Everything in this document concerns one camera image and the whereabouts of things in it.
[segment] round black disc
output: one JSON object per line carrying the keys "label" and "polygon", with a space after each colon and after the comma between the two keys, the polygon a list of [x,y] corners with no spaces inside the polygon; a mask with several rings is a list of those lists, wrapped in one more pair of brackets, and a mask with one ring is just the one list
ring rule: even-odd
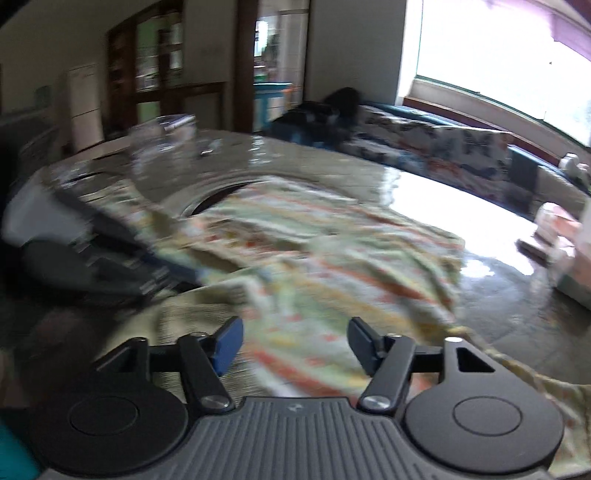
{"label": "round black disc", "polygon": [[461,374],[418,395],[406,409],[404,427],[428,456],[480,475],[548,467],[563,434],[558,410],[529,385],[480,373]]}
{"label": "round black disc", "polygon": [[188,414],[172,393],[134,375],[97,378],[87,383],[92,389],[56,395],[35,412],[33,442],[52,467],[123,475],[155,462],[183,438]]}

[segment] ribbed gray panel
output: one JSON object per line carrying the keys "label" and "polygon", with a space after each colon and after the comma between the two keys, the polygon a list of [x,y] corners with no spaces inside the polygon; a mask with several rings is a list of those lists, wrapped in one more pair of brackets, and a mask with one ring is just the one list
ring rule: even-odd
{"label": "ribbed gray panel", "polygon": [[[70,477],[47,471],[41,480]],[[452,480],[473,477],[433,466],[385,417],[344,398],[247,398],[202,419],[168,459],[129,480]],[[548,480],[543,471],[524,475]]]}

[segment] bright window light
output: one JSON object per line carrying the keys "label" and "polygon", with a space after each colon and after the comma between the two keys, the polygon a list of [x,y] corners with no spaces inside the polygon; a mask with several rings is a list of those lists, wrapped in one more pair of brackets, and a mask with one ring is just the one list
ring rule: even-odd
{"label": "bright window light", "polygon": [[424,0],[417,73],[591,140],[591,61],[531,0]]}

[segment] towel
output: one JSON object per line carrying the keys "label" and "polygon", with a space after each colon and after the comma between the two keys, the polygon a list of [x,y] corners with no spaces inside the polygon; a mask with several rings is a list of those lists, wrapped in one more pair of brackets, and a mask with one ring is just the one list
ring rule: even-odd
{"label": "towel", "polygon": [[[272,177],[189,219],[165,217],[128,181],[111,186],[96,202],[163,255],[202,268],[207,284],[144,312],[122,328],[118,340],[144,330],[167,343],[194,329],[214,329],[237,313],[245,322],[245,341],[233,366],[239,372],[231,386],[235,398],[265,390],[251,374],[251,362],[306,394],[355,401],[368,378],[347,345],[352,316],[380,333],[426,345],[461,336],[561,411],[566,431],[551,474],[591,469],[589,386],[538,375],[457,323],[463,241],[455,235],[377,205]],[[178,393],[172,378],[162,380]],[[433,381],[421,377],[414,390]]]}

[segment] logo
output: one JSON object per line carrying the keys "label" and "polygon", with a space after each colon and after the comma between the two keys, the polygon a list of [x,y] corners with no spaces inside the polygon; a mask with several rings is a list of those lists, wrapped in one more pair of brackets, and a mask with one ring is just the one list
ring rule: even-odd
{"label": "logo", "polygon": [[301,403],[292,403],[287,407],[287,410],[298,413],[300,410],[304,410],[304,406]]}

